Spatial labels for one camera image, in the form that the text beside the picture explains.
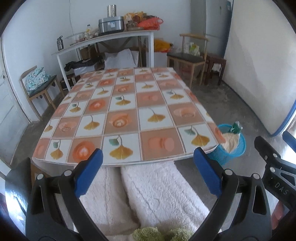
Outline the person's right hand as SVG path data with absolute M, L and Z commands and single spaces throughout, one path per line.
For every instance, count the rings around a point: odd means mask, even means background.
M 285 217 L 290 210 L 279 201 L 275 206 L 275 209 L 271 215 L 271 227 L 272 230 L 275 230 L 279 224 L 279 222 Z

